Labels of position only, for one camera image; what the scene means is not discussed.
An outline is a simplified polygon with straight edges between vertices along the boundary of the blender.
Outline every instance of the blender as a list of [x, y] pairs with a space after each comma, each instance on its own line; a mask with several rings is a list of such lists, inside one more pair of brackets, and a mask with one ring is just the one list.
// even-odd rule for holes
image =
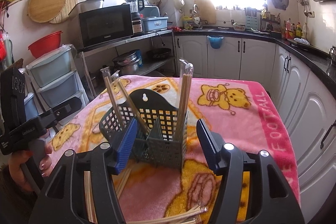
[[145, 8], [144, 0], [126, 0], [126, 4], [130, 5], [134, 35], [144, 34], [144, 28], [140, 17], [140, 11]]

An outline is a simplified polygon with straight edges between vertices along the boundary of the black countertop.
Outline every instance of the black countertop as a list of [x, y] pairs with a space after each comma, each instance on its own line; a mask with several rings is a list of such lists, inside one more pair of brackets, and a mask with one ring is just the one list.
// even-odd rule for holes
[[254, 32], [236, 32], [233, 29], [215, 29], [211, 31], [183, 31], [175, 32], [179, 35], [223, 35], [227, 37], [237, 37], [246, 39], [257, 39], [261, 41], [273, 42], [294, 54], [305, 63], [311, 71], [322, 81], [336, 100], [336, 65], [330, 65], [328, 54], [314, 47], [307, 47], [299, 43], [292, 43], [286, 39], [274, 38], [269, 35], [261, 35]]

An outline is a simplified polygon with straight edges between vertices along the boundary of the blue hanging basket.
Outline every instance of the blue hanging basket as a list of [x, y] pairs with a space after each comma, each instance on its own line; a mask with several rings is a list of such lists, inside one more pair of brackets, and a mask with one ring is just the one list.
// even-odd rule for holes
[[224, 37], [210, 37], [210, 36], [207, 36], [207, 38], [210, 42], [210, 46], [212, 48], [214, 48], [215, 50], [218, 50], [223, 44]]

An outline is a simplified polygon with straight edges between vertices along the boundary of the blue gripper pad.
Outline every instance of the blue gripper pad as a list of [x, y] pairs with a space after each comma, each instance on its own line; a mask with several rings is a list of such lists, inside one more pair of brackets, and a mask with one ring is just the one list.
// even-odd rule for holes
[[132, 119], [127, 125], [126, 130], [127, 131], [125, 133], [125, 136], [121, 141], [121, 144], [119, 145], [119, 148], [117, 150], [117, 164], [115, 166], [117, 174], [119, 174], [127, 165], [127, 161], [131, 153], [135, 137], [137, 136], [137, 130], [138, 130], [137, 120]]
[[203, 119], [197, 121], [196, 133], [209, 169], [217, 174], [220, 168], [226, 167], [221, 158], [221, 149], [225, 144], [223, 138], [218, 133], [211, 132]]

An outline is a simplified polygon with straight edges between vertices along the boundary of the white cabinet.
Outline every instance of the white cabinet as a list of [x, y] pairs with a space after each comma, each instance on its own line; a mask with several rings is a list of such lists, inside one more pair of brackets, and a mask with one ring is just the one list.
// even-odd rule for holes
[[285, 64], [288, 60], [288, 55], [289, 53], [283, 47], [277, 45], [270, 84], [271, 99], [277, 109], [286, 80], [287, 73]]
[[242, 39], [242, 41], [239, 80], [259, 82], [269, 90], [276, 44], [254, 39]]
[[178, 36], [177, 53], [179, 58], [184, 58], [194, 65], [196, 78], [208, 78], [208, 49], [206, 36], [186, 35]]
[[321, 208], [336, 183], [336, 130], [320, 148], [323, 136], [336, 119], [336, 101], [323, 83], [309, 73], [293, 127], [291, 142], [297, 161], [301, 209], [306, 223]]
[[208, 43], [208, 78], [238, 80], [241, 49], [241, 38], [224, 37], [219, 49]]
[[293, 54], [288, 55], [285, 65], [285, 83], [282, 87], [280, 100], [277, 105], [278, 113], [287, 130], [293, 127], [292, 119], [297, 111], [300, 111], [300, 103], [305, 89], [310, 69]]

